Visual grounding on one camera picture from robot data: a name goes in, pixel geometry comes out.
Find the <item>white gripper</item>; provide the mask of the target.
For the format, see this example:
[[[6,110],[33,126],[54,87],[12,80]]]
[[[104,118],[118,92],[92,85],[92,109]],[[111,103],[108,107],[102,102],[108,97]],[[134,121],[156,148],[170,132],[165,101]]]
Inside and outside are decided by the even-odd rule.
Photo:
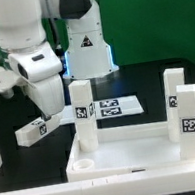
[[[59,74],[35,82],[23,79],[23,83],[25,95],[35,103],[45,116],[56,115],[63,110],[64,86]]]

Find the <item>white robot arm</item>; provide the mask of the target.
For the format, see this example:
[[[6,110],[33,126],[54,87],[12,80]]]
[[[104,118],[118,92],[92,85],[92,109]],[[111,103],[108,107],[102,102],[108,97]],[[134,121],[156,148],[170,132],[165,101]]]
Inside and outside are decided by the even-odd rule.
[[[44,19],[62,19],[69,44],[65,61],[49,45]],[[0,51],[4,69],[42,113],[64,108],[63,79],[96,79],[118,70],[102,36],[95,0],[0,0]]]

